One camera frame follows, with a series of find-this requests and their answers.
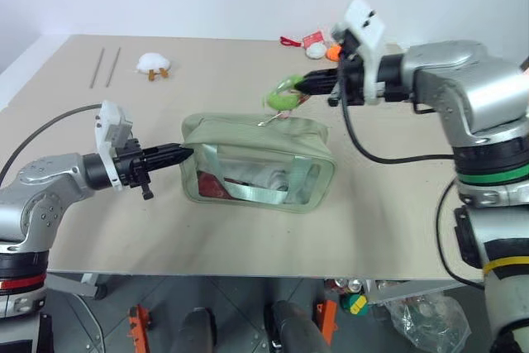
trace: plastic bag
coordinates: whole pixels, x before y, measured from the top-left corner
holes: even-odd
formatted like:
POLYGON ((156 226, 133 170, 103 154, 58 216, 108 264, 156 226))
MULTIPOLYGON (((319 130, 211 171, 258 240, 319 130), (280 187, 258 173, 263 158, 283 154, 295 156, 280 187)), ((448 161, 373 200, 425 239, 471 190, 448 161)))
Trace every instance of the plastic bag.
POLYGON ((459 353, 471 331, 459 303, 442 293, 387 302, 397 330, 413 345, 431 353, 459 353))

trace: plush toy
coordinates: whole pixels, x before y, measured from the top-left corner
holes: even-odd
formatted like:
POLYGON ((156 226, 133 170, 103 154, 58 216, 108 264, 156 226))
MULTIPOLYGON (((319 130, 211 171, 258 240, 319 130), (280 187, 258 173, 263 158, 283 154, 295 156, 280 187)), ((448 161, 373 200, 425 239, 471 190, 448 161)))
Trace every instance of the plush toy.
POLYGON ((266 97, 266 103, 278 112, 292 111, 309 99, 309 95, 296 90, 295 85, 303 80, 301 76, 289 76, 282 80, 266 97))
POLYGON ((171 63, 162 54, 145 53, 138 60, 136 69, 143 74, 148 74, 149 81, 152 82, 156 74, 161 74, 162 77, 168 78, 169 74, 167 71, 170 67, 171 63))

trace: bag handle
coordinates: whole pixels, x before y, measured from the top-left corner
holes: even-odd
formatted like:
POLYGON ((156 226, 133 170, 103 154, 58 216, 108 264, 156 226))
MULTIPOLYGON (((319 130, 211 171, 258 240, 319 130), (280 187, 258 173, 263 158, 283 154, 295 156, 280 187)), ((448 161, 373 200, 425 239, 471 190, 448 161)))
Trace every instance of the bag handle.
POLYGON ((213 175, 233 198, 257 203, 284 203, 289 195, 295 194, 303 186, 303 183, 307 179, 308 171, 312 166, 312 159, 295 155, 290 173, 288 173, 288 190, 273 190, 227 182, 224 180, 221 163, 218 159, 217 146, 203 144, 203 153, 212 169, 213 175))

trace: white object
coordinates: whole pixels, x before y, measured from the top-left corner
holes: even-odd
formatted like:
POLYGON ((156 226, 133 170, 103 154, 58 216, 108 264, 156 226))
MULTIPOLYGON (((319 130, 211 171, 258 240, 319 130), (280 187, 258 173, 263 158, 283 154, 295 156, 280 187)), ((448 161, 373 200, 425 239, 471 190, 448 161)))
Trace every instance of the white object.
POLYGON ((327 51, 327 48, 323 43, 318 41, 317 43, 312 43, 306 50, 305 54, 308 58, 312 60, 319 60, 320 58, 323 58, 327 51))
POLYGON ((170 67, 171 63, 162 54, 145 53, 138 60, 136 69, 143 74, 148 74, 150 70, 157 73, 160 69, 168 70, 170 67))
POLYGON ((336 39, 350 31, 360 43, 357 53, 364 61, 364 100, 369 105, 376 105, 380 60, 385 52, 385 25, 365 0, 354 0, 347 9, 344 21, 335 26, 333 35, 336 39))
POLYGON ((103 101, 99 116, 96 117, 96 145, 99 156, 108 178, 115 190, 122 190, 123 185, 116 171, 112 158, 116 156, 116 148, 122 148, 131 134, 132 122, 125 111, 110 101, 103 101))
MULTIPOLYGON (((246 160, 219 160, 225 178, 234 179, 239 183, 249 184, 265 189, 287 190, 287 170, 283 164, 262 165, 246 160)), ((210 165, 201 165, 202 171, 214 174, 210 165)))

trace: transparent plastic window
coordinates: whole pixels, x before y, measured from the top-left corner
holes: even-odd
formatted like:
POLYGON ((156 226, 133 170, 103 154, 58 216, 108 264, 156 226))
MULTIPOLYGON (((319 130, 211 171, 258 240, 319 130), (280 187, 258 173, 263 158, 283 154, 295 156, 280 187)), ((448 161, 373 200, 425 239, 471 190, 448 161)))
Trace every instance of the transparent plastic window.
POLYGON ((460 304, 442 293, 384 304, 393 325, 413 345, 431 353, 459 353, 471 331, 460 304))
MULTIPOLYGON (((219 154, 219 163, 224 180, 227 182, 275 191, 288 191, 288 177, 292 168, 291 162, 260 160, 250 157, 233 158, 219 154)), ((308 203, 319 174, 319 165, 312 165, 303 186, 297 192, 289 194, 284 203, 308 203)), ((201 196, 239 200, 238 198, 233 198, 224 189, 222 181, 218 180, 214 170, 203 156, 197 156, 197 178, 198 191, 201 196)))

